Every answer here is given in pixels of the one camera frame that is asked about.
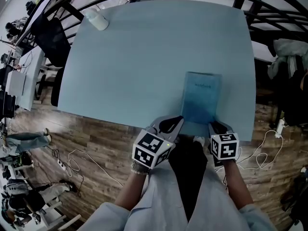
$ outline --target light blue tabletop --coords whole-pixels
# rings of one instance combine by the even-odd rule
[[[222,74],[217,108],[242,141],[252,138],[256,78],[241,10],[190,0],[155,0],[103,10],[98,31],[87,19],[69,54],[58,109],[145,128],[179,115],[188,71]],[[182,133],[206,135],[185,124]]]

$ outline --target book cover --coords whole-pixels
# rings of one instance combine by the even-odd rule
[[[215,120],[221,75],[187,72],[181,115],[185,121],[208,124]]]

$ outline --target white cable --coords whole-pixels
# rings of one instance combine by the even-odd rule
[[[116,181],[121,187],[123,187],[123,185],[122,185],[118,180],[116,180],[115,178],[113,178],[112,176],[110,176],[110,175],[107,173],[107,171],[106,171],[105,169],[103,169],[97,162],[95,162],[94,159],[93,159],[88,153],[82,152],[82,151],[77,150],[77,149],[76,149],[76,150],[73,150],[72,152],[70,152],[70,153],[68,154],[68,167],[69,167],[69,169],[70,169],[70,174],[68,173],[67,169],[66,169],[66,172],[67,172],[67,175],[68,175],[69,177],[72,177],[72,176],[73,176],[73,175],[72,175],[72,170],[74,170],[74,171],[80,171],[80,167],[79,167],[78,163],[76,163],[76,161],[75,161],[74,159],[70,158],[70,155],[71,155],[72,153],[74,153],[75,151],[78,151],[78,152],[81,152],[81,153],[87,155],[98,167],[100,167],[100,169],[101,169],[102,171],[104,171],[104,172],[106,173],[106,175],[107,175],[110,179],[113,179],[113,180]],[[73,168],[73,167],[71,166],[71,160],[77,165],[78,169],[75,169],[75,168]]]
[[[243,162],[243,161],[245,161],[245,160],[251,158],[251,157],[256,153],[256,151],[264,144],[264,141],[265,141],[265,138],[266,138],[266,135],[267,135],[268,132],[275,132],[276,134],[278,134],[275,130],[268,130],[268,131],[265,133],[265,135],[264,135],[263,142],[256,148],[256,150],[254,151],[254,153],[252,153],[251,156],[249,156],[249,157],[243,159],[241,162]],[[237,164],[241,169],[259,169],[259,168],[260,168],[260,169],[263,169],[263,168],[265,168],[266,166],[270,165],[271,163],[273,163],[273,162],[275,161],[276,157],[278,156],[279,152],[281,151],[282,146],[283,146],[283,137],[280,135],[280,138],[282,139],[281,147],[280,147],[279,151],[277,152],[277,154],[275,155],[274,159],[273,159],[271,162],[269,162],[268,164],[266,164],[266,165],[263,166],[263,164],[265,163],[266,159],[268,158],[267,153],[264,153],[264,152],[261,152],[261,153],[259,153],[259,154],[256,156],[256,162],[257,162],[257,164],[258,164],[258,167],[242,167],[242,166],[240,165],[241,162],[238,162],[238,163],[236,163],[236,164]],[[260,165],[260,163],[258,162],[258,157],[261,156],[261,155],[265,155],[266,157],[265,157],[264,161],[262,162],[262,164]],[[216,172],[220,171],[222,168],[223,168],[223,167],[218,168],[218,169],[216,170]]]

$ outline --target white box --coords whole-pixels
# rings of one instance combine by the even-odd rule
[[[237,133],[211,136],[211,152],[218,160],[235,159],[238,156],[239,137]]]
[[[5,91],[11,96],[22,96],[24,91],[26,74],[18,71],[11,71],[8,74]]]
[[[141,130],[133,145],[132,159],[153,169],[168,159],[173,145],[146,130]]]

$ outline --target bottle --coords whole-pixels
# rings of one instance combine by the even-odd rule
[[[91,24],[100,31],[105,30],[109,25],[109,22],[105,19],[105,17],[103,17],[103,15],[98,13],[95,9],[86,9],[85,16]]]

